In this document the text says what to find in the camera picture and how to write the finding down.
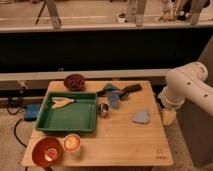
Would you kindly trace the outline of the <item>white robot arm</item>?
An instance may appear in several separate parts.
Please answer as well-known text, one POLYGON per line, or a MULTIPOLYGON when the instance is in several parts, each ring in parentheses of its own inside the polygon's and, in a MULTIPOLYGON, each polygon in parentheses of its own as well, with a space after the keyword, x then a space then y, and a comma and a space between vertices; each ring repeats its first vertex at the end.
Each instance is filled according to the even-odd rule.
POLYGON ((213 117, 213 87, 205 83, 207 67, 201 62, 192 62, 173 68, 166 73, 166 86, 159 93, 163 108, 164 125, 170 125, 177 110, 188 99, 213 117))

